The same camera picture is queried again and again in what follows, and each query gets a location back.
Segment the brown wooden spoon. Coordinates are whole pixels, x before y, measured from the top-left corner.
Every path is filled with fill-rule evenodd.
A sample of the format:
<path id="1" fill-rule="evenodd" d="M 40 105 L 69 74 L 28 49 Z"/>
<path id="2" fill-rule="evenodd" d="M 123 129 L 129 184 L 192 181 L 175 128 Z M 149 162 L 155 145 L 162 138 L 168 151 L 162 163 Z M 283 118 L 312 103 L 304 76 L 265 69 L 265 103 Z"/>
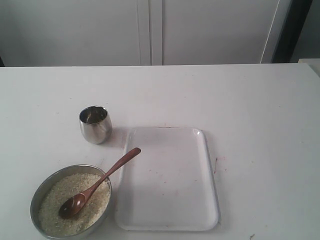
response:
<path id="1" fill-rule="evenodd" d="M 128 163 L 134 157 L 141 153 L 141 149 L 139 147 L 135 147 L 129 152 L 127 152 L 124 156 L 122 156 L 101 178 L 93 184 L 88 189 L 72 196 L 69 198 L 59 209 L 58 215 L 62 219 L 70 219 L 73 216 L 77 215 L 89 201 L 93 193 L 97 190 L 97 188 L 104 182 L 110 175 L 112 175 L 115 171 L 120 169 L 123 165 Z"/>

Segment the stainless steel cup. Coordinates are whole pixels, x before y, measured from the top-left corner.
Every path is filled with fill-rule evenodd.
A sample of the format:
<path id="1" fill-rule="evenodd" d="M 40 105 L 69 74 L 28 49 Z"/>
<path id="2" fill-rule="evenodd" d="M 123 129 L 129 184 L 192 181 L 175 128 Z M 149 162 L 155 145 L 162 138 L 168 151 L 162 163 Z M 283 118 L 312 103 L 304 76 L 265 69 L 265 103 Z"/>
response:
<path id="1" fill-rule="evenodd" d="M 84 139 L 91 144 L 101 144 L 112 134 L 113 126 L 107 109 L 93 105 L 79 114 L 80 131 Z"/>

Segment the steel bowl of rice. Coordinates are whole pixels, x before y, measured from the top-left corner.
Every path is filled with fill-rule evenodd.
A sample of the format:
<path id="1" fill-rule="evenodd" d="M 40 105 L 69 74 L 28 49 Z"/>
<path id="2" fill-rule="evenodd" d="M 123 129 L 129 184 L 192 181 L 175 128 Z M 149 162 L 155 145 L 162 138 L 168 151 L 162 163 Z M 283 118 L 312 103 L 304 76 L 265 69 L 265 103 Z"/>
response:
<path id="1" fill-rule="evenodd" d="M 104 171 L 92 165 L 77 164 L 62 168 L 36 190 L 30 204 L 30 217 L 41 235 L 49 240 L 79 240 L 97 229 L 109 215 L 112 185 L 106 179 L 84 207 L 70 218 L 59 215 L 71 197 L 95 184 Z"/>

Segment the white rectangular tray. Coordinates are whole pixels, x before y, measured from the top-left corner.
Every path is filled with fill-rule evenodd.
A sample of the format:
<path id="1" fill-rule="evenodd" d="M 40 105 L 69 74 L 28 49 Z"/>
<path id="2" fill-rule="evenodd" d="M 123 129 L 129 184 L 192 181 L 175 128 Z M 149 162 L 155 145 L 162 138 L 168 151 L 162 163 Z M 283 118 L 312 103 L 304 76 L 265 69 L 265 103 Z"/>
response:
<path id="1" fill-rule="evenodd" d="M 204 133 L 193 127 L 135 127 L 120 170 L 115 220 L 129 231 L 208 231 L 219 220 Z"/>

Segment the white cabinet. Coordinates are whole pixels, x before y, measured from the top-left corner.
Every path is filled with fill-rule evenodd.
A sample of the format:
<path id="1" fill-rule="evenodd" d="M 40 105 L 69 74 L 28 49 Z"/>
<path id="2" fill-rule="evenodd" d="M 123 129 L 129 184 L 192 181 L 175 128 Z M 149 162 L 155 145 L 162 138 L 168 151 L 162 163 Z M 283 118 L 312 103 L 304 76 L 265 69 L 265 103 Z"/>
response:
<path id="1" fill-rule="evenodd" d="M 7 67 L 270 63 L 289 0 L 3 0 Z"/>

